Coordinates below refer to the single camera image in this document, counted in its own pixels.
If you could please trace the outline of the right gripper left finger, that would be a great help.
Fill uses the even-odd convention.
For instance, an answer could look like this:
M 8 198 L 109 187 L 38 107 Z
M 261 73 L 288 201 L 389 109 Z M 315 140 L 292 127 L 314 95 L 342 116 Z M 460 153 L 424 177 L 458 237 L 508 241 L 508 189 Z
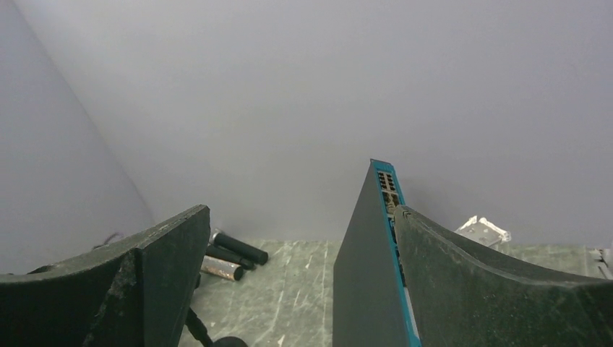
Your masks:
M 1 276 L 3 346 L 176 346 L 210 236 L 196 205 L 148 230 Z

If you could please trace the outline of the black silver-mesh microphone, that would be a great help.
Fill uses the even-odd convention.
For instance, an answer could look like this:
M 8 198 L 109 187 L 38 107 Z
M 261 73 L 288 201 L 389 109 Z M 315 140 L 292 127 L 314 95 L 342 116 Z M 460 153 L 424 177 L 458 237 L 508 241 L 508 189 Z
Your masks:
M 258 265 L 264 265 L 269 259 L 266 251 L 256 248 L 250 244 L 244 243 L 224 233 L 219 228 L 215 228 L 211 236 L 211 242 L 217 247 L 227 249 L 234 252 L 243 258 L 253 261 Z

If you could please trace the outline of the black foam-head microphone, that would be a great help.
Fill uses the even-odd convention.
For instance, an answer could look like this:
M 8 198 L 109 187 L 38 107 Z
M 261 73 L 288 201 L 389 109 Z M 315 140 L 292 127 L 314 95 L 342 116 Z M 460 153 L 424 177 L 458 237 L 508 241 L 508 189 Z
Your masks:
M 247 259 L 246 257 L 240 254 L 224 249 L 223 247 L 218 247 L 213 244 L 209 244 L 207 246 L 206 255 L 209 257 L 214 257 L 220 260 L 224 260 L 227 262 L 232 262 L 234 264 L 240 265 L 245 270 L 255 269 L 255 264 L 253 263 L 253 261 Z

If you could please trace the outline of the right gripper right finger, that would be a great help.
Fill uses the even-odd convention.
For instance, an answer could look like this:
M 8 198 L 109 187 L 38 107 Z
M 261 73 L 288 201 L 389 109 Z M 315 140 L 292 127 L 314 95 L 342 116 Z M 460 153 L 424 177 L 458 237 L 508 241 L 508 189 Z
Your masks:
M 423 346 L 610 346 L 612 282 L 508 256 L 406 207 L 395 237 Z

